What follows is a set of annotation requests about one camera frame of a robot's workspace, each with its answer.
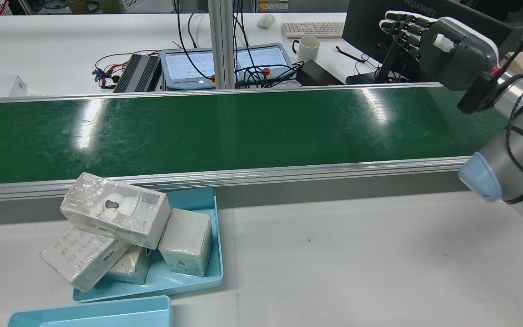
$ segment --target green conveyor belt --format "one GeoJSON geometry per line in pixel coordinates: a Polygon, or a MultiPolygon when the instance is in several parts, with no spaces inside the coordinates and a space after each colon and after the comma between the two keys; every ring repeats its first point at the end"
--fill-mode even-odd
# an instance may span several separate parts
{"type": "Polygon", "coordinates": [[[443,87],[0,103],[0,183],[471,155],[506,124],[443,87]]]}

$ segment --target light blue tray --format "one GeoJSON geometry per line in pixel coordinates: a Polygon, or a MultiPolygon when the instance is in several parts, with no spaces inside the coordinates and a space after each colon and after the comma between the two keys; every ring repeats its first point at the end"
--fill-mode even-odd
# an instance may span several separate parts
{"type": "Polygon", "coordinates": [[[173,316],[169,298],[155,296],[17,311],[8,327],[173,327],[173,316]]]}
{"type": "Polygon", "coordinates": [[[205,277],[172,273],[157,250],[152,256],[151,267],[143,285],[113,281],[104,277],[89,292],[74,289],[72,292],[74,302],[172,295],[221,285],[223,278],[222,248],[219,239],[217,202],[213,188],[167,192],[167,197],[171,208],[197,211],[211,216],[213,248],[205,277]]]}

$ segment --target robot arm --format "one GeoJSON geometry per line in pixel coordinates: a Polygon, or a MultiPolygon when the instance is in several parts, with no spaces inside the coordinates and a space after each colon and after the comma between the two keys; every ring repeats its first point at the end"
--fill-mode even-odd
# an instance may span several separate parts
{"type": "Polygon", "coordinates": [[[459,178],[489,202],[502,199],[523,215],[523,76],[498,71],[496,45],[449,17],[387,12],[380,28],[452,90],[467,90],[458,108],[470,114],[494,106],[511,112],[507,128],[459,170],[459,178]]]}

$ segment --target wrapped box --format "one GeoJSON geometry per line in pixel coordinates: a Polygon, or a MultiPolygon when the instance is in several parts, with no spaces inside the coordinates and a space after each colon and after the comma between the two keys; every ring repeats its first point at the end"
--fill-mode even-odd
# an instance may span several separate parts
{"type": "Polygon", "coordinates": [[[173,209],[158,250],[174,273],[204,277],[212,247],[211,217],[173,209]]]}
{"type": "Polygon", "coordinates": [[[144,284],[151,266],[152,251],[149,248],[131,246],[108,270],[106,277],[114,281],[144,284]]]}
{"type": "Polygon", "coordinates": [[[130,244],[71,226],[39,256],[82,292],[87,292],[122,257],[130,244]]]}
{"type": "Polygon", "coordinates": [[[78,229],[154,250],[170,207],[164,193],[82,173],[60,211],[78,229]]]}

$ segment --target robot finger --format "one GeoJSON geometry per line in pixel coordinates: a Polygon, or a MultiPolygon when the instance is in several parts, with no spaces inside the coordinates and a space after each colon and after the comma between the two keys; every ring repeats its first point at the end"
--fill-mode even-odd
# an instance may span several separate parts
{"type": "Polygon", "coordinates": [[[405,23],[413,23],[423,28],[429,28],[437,20],[431,17],[419,15],[413,12],[403,11],[388,11],[385,13],[385,18],[393,21],[402,21],[405,23]]]}
{"type": "Polygon", "coordinates": [[[392,20],[380,21],[379,27],[390,35],[398,35],[400,31],[405,31],[413,36],[421,36],[425,31],[428,31],[428,29],[420,27],[419,25],[392,20]]]}

